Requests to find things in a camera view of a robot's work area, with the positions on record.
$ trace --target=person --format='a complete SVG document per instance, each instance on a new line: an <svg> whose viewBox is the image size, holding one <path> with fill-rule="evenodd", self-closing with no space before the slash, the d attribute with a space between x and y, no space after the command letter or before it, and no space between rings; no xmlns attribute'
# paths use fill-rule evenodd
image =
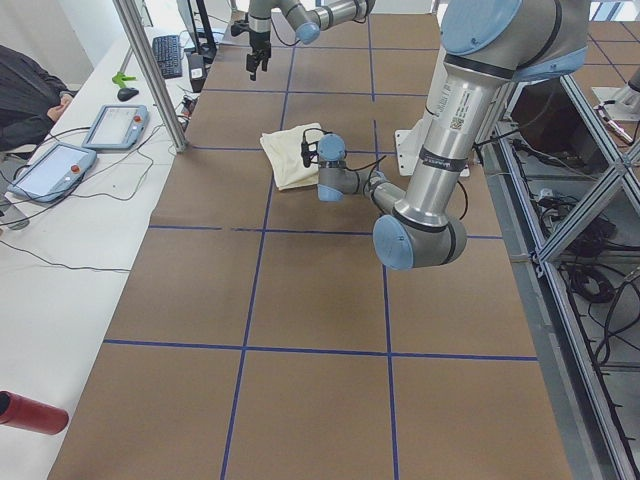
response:
<svg viewBox="0 0 640 480"><path fill-rule="evenodd" d="M40 143L72 99L58 77L0 45L0 151Z"/></svg>

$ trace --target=folded towel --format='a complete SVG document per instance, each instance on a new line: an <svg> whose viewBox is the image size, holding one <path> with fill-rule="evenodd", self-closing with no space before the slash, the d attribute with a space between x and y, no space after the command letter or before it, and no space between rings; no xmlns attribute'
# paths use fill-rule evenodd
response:
<svg viewBox="0 0 640 480"><path fill-rule="evenodd" d="M271 162L273 176L279 190L318 183L318 165L312 164L310 168L305 168L300 153L302 134L309 128L321 127L318 123L312 123L291 130L263 133L260 138L260 144ZM309 143L317 142L320 138L322 138L322 132L317 130L307 132Z"/></svg>

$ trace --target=small robot arm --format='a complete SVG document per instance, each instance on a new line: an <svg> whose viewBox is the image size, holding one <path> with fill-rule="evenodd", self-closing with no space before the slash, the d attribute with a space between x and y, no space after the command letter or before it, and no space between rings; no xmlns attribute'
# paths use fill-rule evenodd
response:
<svg viewBox="0 0 640 480"><path fill-rule="evenodd" d="M305 45L314 42L321 30L350 21L364 21L375 5L375 0L338 0L314 10L307 9L299 0L251 0L245 20L231 27L233 36L249 32L252 53L247 55L247 71L256 80L258 68L267 71L271 58L271 10L279 8L296 39Z"/></svg>
<svg viewBox="0 0 640 480"><path fill-rule="evenodd" d="M355 3L362 4L358 11L366 15L372 2L338 3L350 4L355 17ZM293 21L291 8L304 10L293 5L297 1L253 0L249 21L254 15L252 25L263 31L266 24L257 23L256 15L269 14L257 10L257 4L268 4L269 10L287 4L285 16L296 32L307 20L316 23L319 18ZM347 169L344 142L326 135L315 153L320 199L337 201L345 193L371 198L384 213L373 229L376 253L392 269L454 261L467 235L446 208L496 91L508 82L546 80L580 68L586 58L589 9L589 0L451 0L441 36L446 79L435 86L437 92L432 85L430 95L439 101L407 191L381 173Z"/></svg>

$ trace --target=red cylinder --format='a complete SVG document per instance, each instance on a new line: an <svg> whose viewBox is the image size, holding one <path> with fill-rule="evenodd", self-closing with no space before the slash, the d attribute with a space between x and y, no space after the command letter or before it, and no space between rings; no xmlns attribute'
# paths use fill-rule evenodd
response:
<svg viewBox="0 0 640 480"><path fill-rule="evenodd" d="M69 423L64 410L11 392L0 392L0 425L55 435Z"/></svg>

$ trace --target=keyboard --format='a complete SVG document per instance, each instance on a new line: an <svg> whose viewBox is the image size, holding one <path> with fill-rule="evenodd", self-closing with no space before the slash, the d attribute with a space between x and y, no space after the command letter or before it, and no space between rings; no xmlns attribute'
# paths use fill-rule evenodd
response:
<svg viewBox="0 0 640 480"><path fill-rule="evenodd" d="M182 48L180 48L178 35L164 35L154 38L151 49L163 78L182 76Z"/></svg>

